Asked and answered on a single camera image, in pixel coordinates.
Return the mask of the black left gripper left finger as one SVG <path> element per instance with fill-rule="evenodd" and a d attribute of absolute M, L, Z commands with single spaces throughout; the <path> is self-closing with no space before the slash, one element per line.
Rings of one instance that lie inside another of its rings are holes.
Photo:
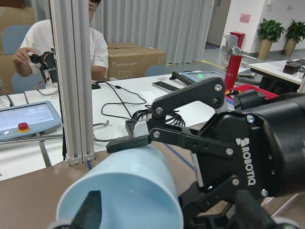
<path fill-rule="evenodd" d="M 73 219 L 51 223 L 48 229 L 99 229 L 102 222 L 100 191 L 90 191 Z"/>

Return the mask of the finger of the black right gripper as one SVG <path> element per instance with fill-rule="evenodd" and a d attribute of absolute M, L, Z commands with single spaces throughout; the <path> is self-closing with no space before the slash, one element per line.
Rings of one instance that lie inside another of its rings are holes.
<path fill-rule="evenodd" d="M 138 121 L 132 135 L 110 141 L 107 152 L 115 153 L 157 141 L 203 154 L 232 157 L 234 146 L 231 143 L 201 136 L 190 128 L 166 124 L 165 118 L 172 110 L 194 101 L 220 109 L 224 104 L 224 82 L 220 78 L 208 78 L 155 99 L 151 118 Z"/>
<path fill-rule="evenodd" d="M 235 227 L 234 197 L 240 187 L 240 178 L 232 175 L 216 187 L 203 192 L 196 182 L 179 196 L 185 229 L 233 229 Z M 215 215 L 203 215 L 220 201 L 228 205 Z"/>

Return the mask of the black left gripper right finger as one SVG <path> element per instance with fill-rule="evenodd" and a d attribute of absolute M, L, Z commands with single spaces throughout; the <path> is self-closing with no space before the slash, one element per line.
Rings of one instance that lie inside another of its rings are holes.
<path fill-rule="evenodd" d="M 235 224 L 237 229 L 298 229 L 295 222 L 275 219 L 261 207 L 248 190 L 238 190 L 235 195 Z"/>

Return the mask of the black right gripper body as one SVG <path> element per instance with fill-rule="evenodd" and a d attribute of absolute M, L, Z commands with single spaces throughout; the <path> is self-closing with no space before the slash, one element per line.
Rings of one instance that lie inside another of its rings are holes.
<path fill-rule="evenodd" d="M 271 103 L 215 115 L 194 143 L 199 187 L 248 189 L 257 197 L 305 189 L 305 96 L 290 93 Z"/>

